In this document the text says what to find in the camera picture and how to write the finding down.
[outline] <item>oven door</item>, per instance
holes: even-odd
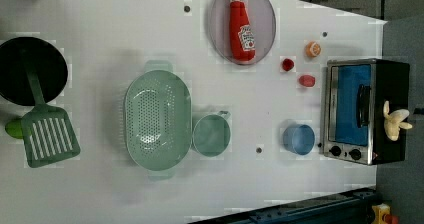
[[[329,140],[368,146],[371,66],[331,67]]]

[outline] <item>small hole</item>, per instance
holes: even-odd
[[[184,12],[189,13],[191,8],[189,6],[184,6]]]

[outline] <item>oven knob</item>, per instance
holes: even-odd
[[[351,152],[349,152],[349,155],[355,161],[361,159],[361,157],[362,157],[361,152],[358,149],[353,149]]]
[[[338,146],[333,146],[330,149],[331,154],[333,154],[333,156],[340,156],[340,154],[342,154],[342,149],[340,149],[340,147]]]

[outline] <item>spatula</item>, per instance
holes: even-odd
[[[35,107],[22,117],[22,133],[28,165],[42,167],[77,156],[81,149],[68,113],[45,103],[35,66],[21,55]]]

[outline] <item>green cup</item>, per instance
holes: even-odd
[[[214,157],[223,153],[228,147],[231,138],[231,130],[228,125],[228,111],[220,111],[203,117],[195,115],[193,123],[193,149],[198,153]]]

